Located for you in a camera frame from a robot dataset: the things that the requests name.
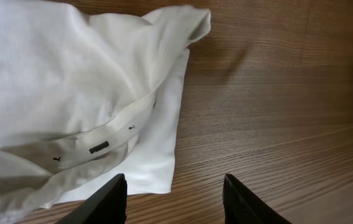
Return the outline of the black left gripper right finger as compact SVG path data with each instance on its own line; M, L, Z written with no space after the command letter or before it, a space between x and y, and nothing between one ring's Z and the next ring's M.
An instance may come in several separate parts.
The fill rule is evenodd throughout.
M225 174L222 199L225 224L291 224L232 174Z

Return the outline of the white t-shirt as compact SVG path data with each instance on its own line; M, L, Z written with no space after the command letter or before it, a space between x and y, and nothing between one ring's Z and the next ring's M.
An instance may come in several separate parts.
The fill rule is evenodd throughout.
M149 128L172 149L188 47L210 19L194 6L87 15L0 1L0 223L87 199Z

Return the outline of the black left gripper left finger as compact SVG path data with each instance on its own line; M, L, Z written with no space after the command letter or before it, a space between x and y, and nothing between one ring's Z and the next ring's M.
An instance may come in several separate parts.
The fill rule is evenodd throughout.
M124 224L126 221L127 181L117 174L56 224Z

